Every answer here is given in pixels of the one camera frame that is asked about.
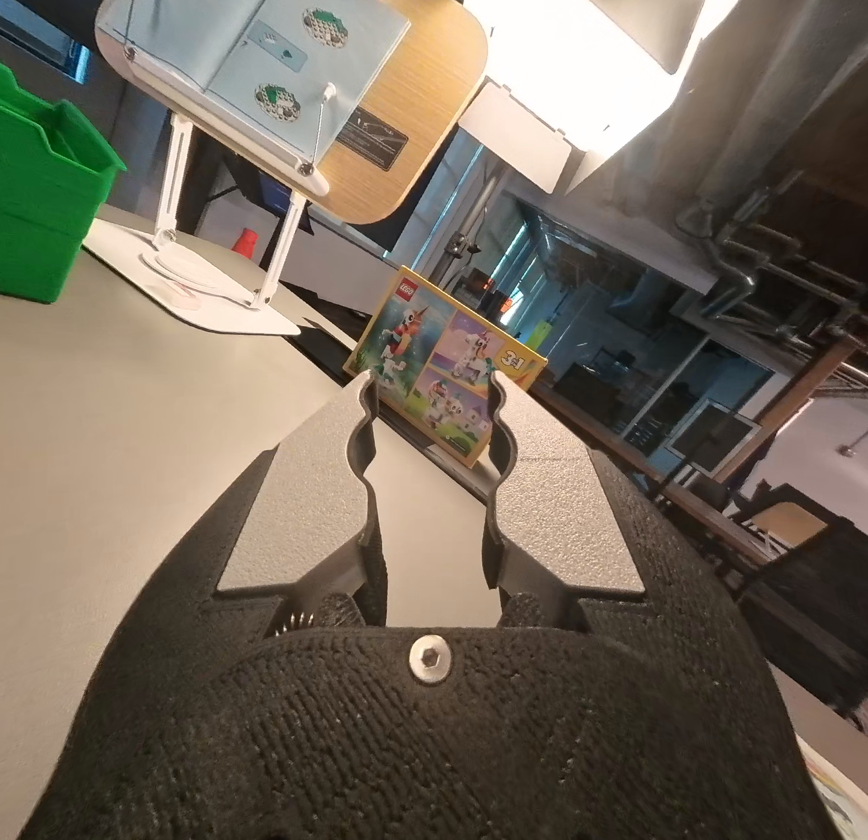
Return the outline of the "dark monitor screen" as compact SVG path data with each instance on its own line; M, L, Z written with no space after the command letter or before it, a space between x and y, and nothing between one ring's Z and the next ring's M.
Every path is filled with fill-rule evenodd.
M1 38L77 84L86 84L89 49L17 0L1 0Z

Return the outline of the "studio light panel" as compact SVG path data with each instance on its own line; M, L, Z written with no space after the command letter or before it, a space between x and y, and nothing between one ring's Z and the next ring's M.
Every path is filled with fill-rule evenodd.
M486 74L582 152L567 193L675 102L739 0L462 0Z

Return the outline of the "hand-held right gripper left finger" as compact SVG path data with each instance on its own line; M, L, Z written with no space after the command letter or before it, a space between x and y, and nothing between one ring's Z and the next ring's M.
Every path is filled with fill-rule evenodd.
M388 575L375 492L377 378L364 371L277 446L217 584L312 613L332 593L385 617Z

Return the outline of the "folded paper leaflet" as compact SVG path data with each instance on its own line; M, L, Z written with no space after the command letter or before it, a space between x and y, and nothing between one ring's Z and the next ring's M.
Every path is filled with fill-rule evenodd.
M797 743L811 779L842 838L867 838L867 795L808 743Z

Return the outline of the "yellow lego set box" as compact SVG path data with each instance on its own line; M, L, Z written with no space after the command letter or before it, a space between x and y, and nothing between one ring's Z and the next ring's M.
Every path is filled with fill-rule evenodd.
M372 371L381 400L466 467L491 440L489 386L527 391L548 360L408 267L396 272L343 369Z

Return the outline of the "wooden book stand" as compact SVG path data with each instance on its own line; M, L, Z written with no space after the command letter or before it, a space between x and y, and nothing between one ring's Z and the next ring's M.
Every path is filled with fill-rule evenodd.
M272 306L307 202L350 223L385 219L405 199L458 122L485 73L488 45L455 0L380 0L410 29L314 169L292 165L134 72L125 46L95 30L100 52L171 113L168 155L150 231L96 218L82 247L169 314L211 333L294 337ZM263 282L249 290L181 243L178 207L193 130L218 141L289 189L288 212Z

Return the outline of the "open instruction booklet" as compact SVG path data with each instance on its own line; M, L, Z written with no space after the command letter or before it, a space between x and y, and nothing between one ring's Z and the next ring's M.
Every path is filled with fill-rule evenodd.
M138 77L302 169L409 29L380 0L105 0L95 22Z

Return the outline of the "green plastic bin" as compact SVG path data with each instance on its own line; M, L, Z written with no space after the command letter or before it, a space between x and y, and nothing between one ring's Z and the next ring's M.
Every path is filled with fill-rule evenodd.
M1 293L53 304L122 159L79 108L1 66Z

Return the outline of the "black office chair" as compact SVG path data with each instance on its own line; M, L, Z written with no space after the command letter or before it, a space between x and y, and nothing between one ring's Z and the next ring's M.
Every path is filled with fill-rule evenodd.
M866 533L789 484L757 490L733 520L765 555L732 593L765 659L865 728Z

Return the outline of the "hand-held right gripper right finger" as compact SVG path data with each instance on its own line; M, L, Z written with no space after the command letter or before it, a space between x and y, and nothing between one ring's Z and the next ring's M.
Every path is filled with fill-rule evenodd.
M491 376L488 588L540 603L639 601L645 586L589 449L502 371Z

